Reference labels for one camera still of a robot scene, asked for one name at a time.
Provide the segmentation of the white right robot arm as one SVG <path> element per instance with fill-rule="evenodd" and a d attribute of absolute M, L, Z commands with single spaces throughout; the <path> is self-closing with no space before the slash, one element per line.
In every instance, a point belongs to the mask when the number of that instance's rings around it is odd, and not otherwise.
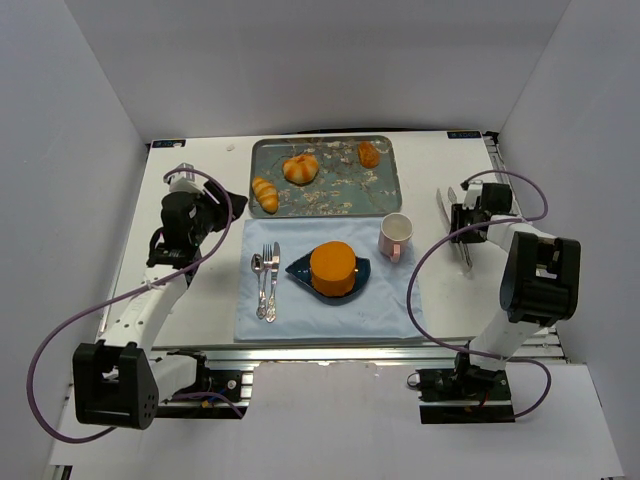
<path fill-rule="evenodd" d="M 492 380 L 531 336 L 574 315 L 581 245 L 544 233 L 513 213 L 513 193 L 506 184 L 473 180 L 463 190 L 461 202 L 452 189 L 447 192 L 450 231 L 481 225 L 451 241 L 463 262 L 471 267 L 468 246 L 484 242 L 500 247 L 507 259 L 499 288 L 500 310 L 469 343 L 469 351 L 456 356 L 456 371 Z"/>

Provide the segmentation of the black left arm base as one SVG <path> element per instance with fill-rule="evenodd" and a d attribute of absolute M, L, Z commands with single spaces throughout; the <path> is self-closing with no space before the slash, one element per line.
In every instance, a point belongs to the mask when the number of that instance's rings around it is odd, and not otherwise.
<path fill-rule="evenodd" d="M 247 410 L 245 373 L 218 368 L 203 352 L 174 350 L 150 360 L 160 394 L 157 418 L 239 420 Z"/>

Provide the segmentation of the orange cylindrical cake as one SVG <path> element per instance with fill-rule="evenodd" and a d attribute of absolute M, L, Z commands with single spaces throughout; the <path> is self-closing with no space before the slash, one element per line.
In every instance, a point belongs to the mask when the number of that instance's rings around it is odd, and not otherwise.
<path fill-rule="evenodd" d="M 346 243 L 331 241 L 317 246 L 310 257 L 311 284 L 326 297 L 343 297 L 355 285 L 356 255 Z"/>

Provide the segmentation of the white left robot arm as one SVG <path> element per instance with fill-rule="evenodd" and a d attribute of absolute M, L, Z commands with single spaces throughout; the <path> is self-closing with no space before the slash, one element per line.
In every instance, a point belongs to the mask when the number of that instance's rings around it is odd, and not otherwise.
<path fill-rule="evenodd" d="M 209 384 L 205 358 L 178 350 L 151 355 L 154 342 L 178 300 L 187 292 L 212 232 L 239 218 L 247 197 L 181 178 L 161 201 L 161 225 L 151 237 L 142 292 L 95 343 L 74 352 L 76 418 L 82 424 L 144 430 L 161 402 L 203 391 Z"/>

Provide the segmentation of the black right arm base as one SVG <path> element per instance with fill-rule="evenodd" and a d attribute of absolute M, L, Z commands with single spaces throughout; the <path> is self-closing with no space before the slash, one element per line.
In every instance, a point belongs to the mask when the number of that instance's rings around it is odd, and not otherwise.
<path fill-rule="evenodd" d="M 418 393 L 424 425 L 498 424 L 515 421 L 504 370 L 484 371 L 461 363 L 411 373 L 407 387 Z"/>

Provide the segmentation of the silver metal tongs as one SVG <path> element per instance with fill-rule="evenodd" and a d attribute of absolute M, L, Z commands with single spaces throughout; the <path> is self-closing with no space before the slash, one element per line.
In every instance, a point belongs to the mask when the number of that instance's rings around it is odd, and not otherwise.
<path fill-rule="evenodd" d="M 451 207 L 454 203 L 457 202 L 456 193 L 451 187 L 449 187 L 446 192 L 443 192 L 440 188 L 438 188 L 436 190 L 435 198 L 445 233 L 449 234 L 452 225 Z M 472 270 L 473 262 L 468 246 L 461 243 L 449 242 L 449 247 L 450 250 L 455 254 L 455 257 L 460 264 L 462 273 L 464 275 L 469 274 Z"/>

